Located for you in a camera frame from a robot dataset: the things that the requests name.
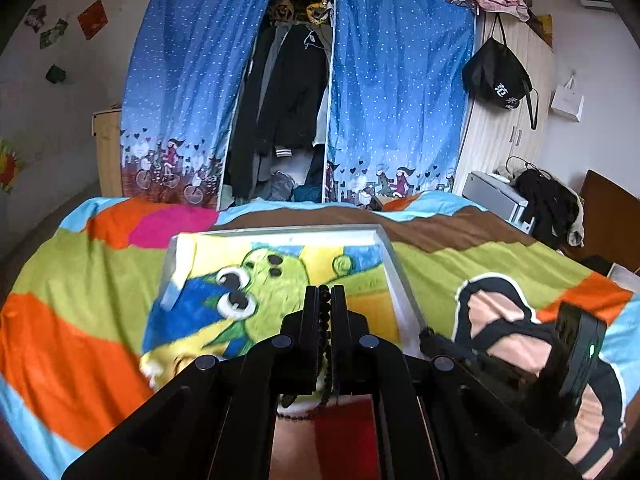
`floor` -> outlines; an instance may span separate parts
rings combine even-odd
[[[91,184],[47,216],[0,262],[0,269],[2,269],[0,274],[0,308],[4,305],[9,291],[14,286],[22,266],[33,256],[38,247],[53,236],[65,216],[85,200],[96,196],[100,196],[100,184],[98,182]]]

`blue curtain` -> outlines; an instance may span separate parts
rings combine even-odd
[[[125,195],[216,206],[231,115],[269,0],[151,0],[122,105]]]
[[[475,19],[445,0],[337,0],[329,200],[449,189]]]

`bed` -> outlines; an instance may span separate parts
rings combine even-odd
[[[0,313],[0,410],[20,447],[59,479],[153,394],[141,358],[175,235],[379,224],[427,322],[460,344],[535,372],[561,301],[606,320],[566,454],[594,478],[619,449],[640,387],[640,297],[463,198],[425,192],[393,207],[251,202],[218,213],[135,198],[85,202],[25,264]],[[278,421],[271,475],[376,478],[375,447],[366,403],[341,403],[313,421]]]

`tote bag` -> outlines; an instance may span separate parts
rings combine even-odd
[[[502,43],[494,40],[495,23],[500,23]],[[527,99],[531,129],[538,126],[538,105],[535,114],[531,107],[530,92],[533,91],[529,74],[518,57],[507,46],[507,38],[500,13],[497,12],[491,37],[467,62],[462,69],[462,81],[472,97],[482,99],[500,108],[513,109],[520,105],[521,99]]]

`white paper bag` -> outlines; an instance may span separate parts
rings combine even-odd
[[[580,122],[582,118],[582,108],[584,107],[584,96],[574,92],[574,76],[572,75],[566,85],[558,85],[551,109],[562,117]]]

